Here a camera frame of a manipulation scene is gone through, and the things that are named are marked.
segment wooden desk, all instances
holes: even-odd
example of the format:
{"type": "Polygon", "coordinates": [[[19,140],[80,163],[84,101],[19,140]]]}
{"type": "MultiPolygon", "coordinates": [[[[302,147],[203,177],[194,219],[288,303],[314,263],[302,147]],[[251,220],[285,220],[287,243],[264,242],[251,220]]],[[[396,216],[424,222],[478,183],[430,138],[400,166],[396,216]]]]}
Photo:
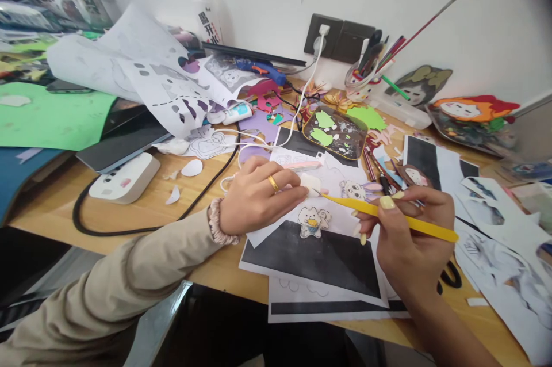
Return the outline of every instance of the wooden desk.
{"type": "MultiPolygon", "coordinates": [[[[395,118],[383,115],[388,124],[395,124],[412,134],[415,130],[395,118]]],[[[393,145],[403,148],[404,136],[395,133],[393,144],[386,146],[388,154],[393,153],[393,145]]],[[[492,156],[470,151],[440,139],[447,148],[458,151],[462,159],[481,167],[495,161],[492,156]]],[[[131,205],[115,205],[100,200],[87,198],[83,204],[82,220],[85,226],[97,231],[113,232],[131,230],[139,227],[150,227],[168,224],[183,213],[196,198],[205,185],[214,177],[228,160],[230,154],[220,155],[204,161],[203,172],[193,178],[179,175],[176,182],[163,180],[162,176],[180,170],[193,158],[181,158],[173,155],[164,156],[156,153],[161,161],[161,169],[150,183],[142,197],[131,205]],[[165,205],[174,184],[181,188],[180,200],[172,205],[165,205]]],[[[236,160],[227,171],[214,183],[211,190],[195,207],[199,211],[209,205],[215,197],[222,197],[220,180],[238,171],[236,160]]],[[[74,162],[65,170],[48,178],[48,184],[24,200],[9,223],[10,226],[32,232],[47,238],[59,240],[74,246],[88,249],[100,254],[108,254],[117,246],[130,239],[131,235],[98,238],[78,232],[72,223],[72,209],[76,198],[96,173],[84,164],[74,162]]],[[[237,246],[223,248],[210,257],[189,276],[189,280],[198,284],[229,292],[253,301],[267,304],[269,298],[269,278],[264,275],[238,269],[245,241],[237,246]]],[[[469,307],[466,299],[479,297],[469,281],[462,274],[463,287],[452,289],[444,285],[443,297],[454,308],[456,313],[471,328],[476,336],[504,366],[529,366],[530,363],[518,342],[506,328],[502,320],[491,307],[469,307]]],[[[348,328],[363,334],[391,341],[415,349],[423,350],[416,329],[410,320],[385,319],[353,322],[335,322],[337,326],[348,328]]]]}

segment fingernail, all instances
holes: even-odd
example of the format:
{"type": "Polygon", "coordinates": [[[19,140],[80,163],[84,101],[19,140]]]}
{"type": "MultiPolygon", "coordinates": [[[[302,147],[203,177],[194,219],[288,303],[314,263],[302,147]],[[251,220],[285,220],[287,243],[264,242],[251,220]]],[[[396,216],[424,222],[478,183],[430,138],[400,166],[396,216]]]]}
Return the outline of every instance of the fingernail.
{"type": "Polygon", "coordinates": [[[404,197],[404,192],[401,190],[400,192],[395,193],[391,196],[392,198],[395,198],[397,200],[400,200],[404,197]]]}
{"type": "Polygon", "coordinates": [[[380,197],[379,204],[383,207],[383,209],[394,209],[395,207],[395,202],[390,196],[380,197]]]}

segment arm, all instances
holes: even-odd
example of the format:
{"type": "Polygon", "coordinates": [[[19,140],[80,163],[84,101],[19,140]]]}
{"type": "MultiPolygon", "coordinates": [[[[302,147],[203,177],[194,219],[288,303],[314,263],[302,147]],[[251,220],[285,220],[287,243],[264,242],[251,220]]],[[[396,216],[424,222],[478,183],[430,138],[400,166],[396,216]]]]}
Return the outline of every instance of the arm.
{"type": "Polygon", "coordinates": [[[393,289],[401,297],[422,341],[439,366],[500,366],[483,344],[436,291],[437,281],[454,251],[447,241],[411,231],[404,215],[454,230],[452,198],[434,189],[414,186],[383,196],[378,217],[359,213],[361,233],[371,236],[380,223],[377,257],[393,289]],[[411,201],[422,201],[418,208],[411,201]]]}
{"type": "Polygon", "coordinates": [[[209,222],[205,209],[98,261],[17,326],[0,345],[0,365],[122,365],[139,316],[222,247],[214,239],[265,227],[303,202],[308,189],[300,182],[277,163],[250,158],[220,203],[220,214],[211,214],[209,222]],[[281,188],[293,187],[274,193],[268,176],[281,188]]]}

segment yellow tweezers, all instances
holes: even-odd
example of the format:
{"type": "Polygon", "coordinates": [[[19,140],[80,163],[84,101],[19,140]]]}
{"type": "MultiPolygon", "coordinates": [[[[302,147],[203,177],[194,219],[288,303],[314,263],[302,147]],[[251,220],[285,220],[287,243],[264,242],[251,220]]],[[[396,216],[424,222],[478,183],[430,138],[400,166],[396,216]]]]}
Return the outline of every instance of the yellow tweezers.
{"type": "MultiPolygon", "coordinates": [[[[326,196],[322,193],[320,193],[320,195],[345,207],[366,213],[367,215],[378,216],[378,207],[376,205],[357,199],[326,196]]],[[[458,234],[452,230],[445,229],[444,227],[437,226],[432,223],[424,222],[423,220],[415,219],[414,217],[405,217],[407,218],[408,226],[410,227],[410,229],[452,243],[457,242],[459,239],[458,234]]]]}

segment charging cable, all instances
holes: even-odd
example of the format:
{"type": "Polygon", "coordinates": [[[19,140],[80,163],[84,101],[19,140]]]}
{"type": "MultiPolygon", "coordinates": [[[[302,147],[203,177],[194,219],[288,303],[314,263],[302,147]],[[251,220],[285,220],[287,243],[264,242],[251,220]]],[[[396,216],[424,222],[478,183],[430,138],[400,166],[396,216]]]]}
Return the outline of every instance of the charging cable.
{"type": "MultiPolygon", "coordinates": [[[[297,118],[297,116],[299,115],[299,111],[300,111],[300,108],[303,104],[303,99],[305,98],[305,92],[306,92],[306,89],[308,87],[308,85],[311,83],[312,79],[314,78],[315,76],[315,73],[316,73],[316,67],[318,66],[318,61],[320,60],[320,55],[322,54],[322,49],[324,48],[324,36],[326,36],[329,32],[329,26],[328,25],[320,25],[320,42],[319,42],[319,50],[318,50],[318,55],[316,56],[316,61],[315,61],[315,69],[312,71],[312,74],[309,78],[309,80],[306,82],[306,85],[303,87],[303,91],[301,93],[301,98],[299,99],[299,104],[297,105],[297,107],[299,109],[297,109],[297,111],[295,112],[295,115],[293,116],[293,119],[292,119],[292,126],[289,128],[289,135],[287,136],[287,139],[285,142],[283,142],[282,144],[273,144],[273,145],[270,145],[270,144],[267,144],[266,141],[264,141],[263,139],[261,139],[260,137],[254,137],[256,139],[259,139],[263,142],[263,144],[257,144],[257,143],[232,143],[232,144],[224,144],[223,147],[232,147],[232,146],[243,146],[243,148],[240,150],[240,153],[238,154],[237,156],[237,163],[238,163],[238,166],[242,167],[242,164],[240,163],[240,154],[242,153],[243,150],[245,150],[247,147],[261,147],[261,148],[266,148],[268,150],[273,150],[277,147],[282,147],[282,146],[285,146],[289,140],[291,140],[292,138],[292,135],[293,135],[293,124],[295,124],[295,120],[297,118]]],[[[217,131],[227,131],[227,132],[233,132],[233,133],[239,133],[239,134],[242,134],[242,135],[247,135],[248,137],[253,137],[251,134],[245,134],[244,132],[241,132],[241,131],[236,131],[234,129],[231,129],[231,128],[223,128],[223,129],[218,129],[217,131]]]]}

